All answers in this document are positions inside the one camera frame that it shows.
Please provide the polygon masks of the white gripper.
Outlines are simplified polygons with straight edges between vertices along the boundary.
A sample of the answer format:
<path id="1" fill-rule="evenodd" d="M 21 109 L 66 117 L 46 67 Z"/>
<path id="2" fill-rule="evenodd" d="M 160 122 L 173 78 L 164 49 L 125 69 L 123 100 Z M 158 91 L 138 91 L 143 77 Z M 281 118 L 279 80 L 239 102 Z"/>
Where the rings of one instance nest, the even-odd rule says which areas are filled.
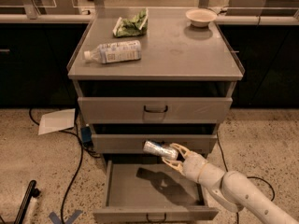
<path id="1" fill-rule="evenodd" d="M 207 160 L 200 154 L 190 152 L 185 146 L 180 144 L 172 143 L 170 147 L 177 150 L 185 161 L 182 164 L 181 161 L 173 161 L 165 157 L 162 157 L 162 161 L 180 174 L 183 173 L 187 179 L 197 183 L 204 166 L 207 164 Z"/>

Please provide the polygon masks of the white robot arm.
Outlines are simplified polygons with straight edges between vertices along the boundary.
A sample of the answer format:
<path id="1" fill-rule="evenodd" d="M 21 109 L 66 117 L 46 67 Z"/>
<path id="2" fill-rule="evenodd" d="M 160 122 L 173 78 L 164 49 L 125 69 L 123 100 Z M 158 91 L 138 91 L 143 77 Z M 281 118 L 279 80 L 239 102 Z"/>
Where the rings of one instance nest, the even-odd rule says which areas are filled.
<path id="1" fill-rule="evenodd" d="M 224 208 L 238 212 L 247 208 L 263 224 L 299 224 L 284 210 L 270 201 L 245 175 L 238 171 L 223 171 L 202 155 L 172 143 L 184 161 L 162 157 L 165 164 L 187 179 L 204 187 Z"/>

